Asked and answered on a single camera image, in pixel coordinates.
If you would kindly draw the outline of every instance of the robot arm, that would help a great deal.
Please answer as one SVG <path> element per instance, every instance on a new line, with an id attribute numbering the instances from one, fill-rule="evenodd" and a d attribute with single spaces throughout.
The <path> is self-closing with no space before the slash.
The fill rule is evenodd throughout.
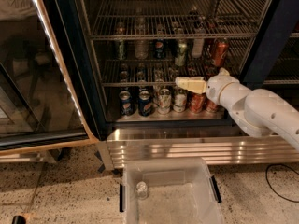
<path id="1" fill-rule="evenodd" d="M 264 89 L 252 91 L 225 70 L 212 77 L 200 90 L 203 87 L 207 98 L 227 109 L 245 133 L 262 137 L 275 132 L 299 151 L 299 113 L 278 95 Z"/>

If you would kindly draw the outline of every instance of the white plastic container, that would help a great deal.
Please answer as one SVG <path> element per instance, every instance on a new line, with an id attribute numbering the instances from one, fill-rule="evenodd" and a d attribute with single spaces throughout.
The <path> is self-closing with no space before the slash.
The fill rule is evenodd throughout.
<path id="1" fill-rule="evenodd" d="M 140 198 L 137 184 L 144 182 Z M 201 158 L 132 161 L 123 172 L 126 224 L 224 223 Z"/>

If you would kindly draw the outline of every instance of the cable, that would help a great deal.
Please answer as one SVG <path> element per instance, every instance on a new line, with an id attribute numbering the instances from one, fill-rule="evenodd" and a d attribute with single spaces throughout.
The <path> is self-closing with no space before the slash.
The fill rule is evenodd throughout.
<path id="1" fill-rule="evenodd" d="M 269 182 L 269 180 L 268 180 L 268 171 L 269 171 L 269 169 L 270 169 L 271 167 L 275 167 L 275 166 L 283 166 L 283 167 L 285 167 L 285 168 L 288 168 L 288 169 L 292 170 L 292 171 L 295 172 L 297 175 L 299 175 L 298 172 L 296 172 L 294 169 L 292 169 L 291 167 L 289 167 L 289 166 L 287 166 L 287 165 L 285 165 L 285 164 L 270 164 L 269 166 L 267 166 L 267 169 L 265 170 L 265 180 L 267 181 L 267 183 L 268 183 L 270 189 L 273 190 L 274 193 L 276 193 L 276 195 L 279 196 L 279 197 L 282 198 L 282 199 L 285 199 L 285 200 L 287 200 L 287 201 L 289 201 L 289 202 L 293 202 L 293 203 L 299 203 L 299 201 L 296 201 L 296 200 L 292 200 L 292 199 L 288 199 L 288 198 L 286 198 L 286 197 L 283 197 L 282 195 L 278 194 L 278 193 L 272 188 L 272 186 L 271 186 L 271 184 L 270 184 L 270 182 Z"/>

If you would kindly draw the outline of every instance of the speckled floor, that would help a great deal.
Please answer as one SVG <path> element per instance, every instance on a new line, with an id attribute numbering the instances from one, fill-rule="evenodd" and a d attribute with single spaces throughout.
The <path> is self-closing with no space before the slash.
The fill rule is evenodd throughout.
<path id="1" fill-rule="evenodd" d="M 0 164 L 0 223 L 15 215 L 26 223 L 122 223 L 121 177 L 97 170 L 95 146 L 76 147 L 57 164 Z M 288 164 L 299 170 L 299 164 Z M 299 203 L 279 198 L 267 185 L 267 165 L 210 166 L 222 197 L 226 223 L 298 223 Z M 299 200 L 299 176 L 271 169 L 269 180 L 283 196 Z"/>

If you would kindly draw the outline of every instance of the red can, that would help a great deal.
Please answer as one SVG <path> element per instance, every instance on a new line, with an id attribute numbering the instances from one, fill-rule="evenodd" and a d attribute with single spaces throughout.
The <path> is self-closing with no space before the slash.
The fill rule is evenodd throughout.
<path id="1" fill-rule="evenodd" d="M 199 93 L 190 92 L 189 93 L 189 102 L 188 102 L 190 111 L 192 111 L 195 114 L 202 111 L 205 100 L 206 100 L 205 93 L 199 94 Z"/>
<path id="2" fill-rule="evenodd" d="M 210 113 L 216 113 L 218 111 L 219 106 L 216 105 L 209 99 L 206 99 L 206 111 Z"/>
<path id="3" fill-rule="evenodd" d="M 229 48 L 229 40 L 227 38 L 218 38 L 214 43 L 211 52 L 212 64 L 216 67 L 222 67 Z"/>

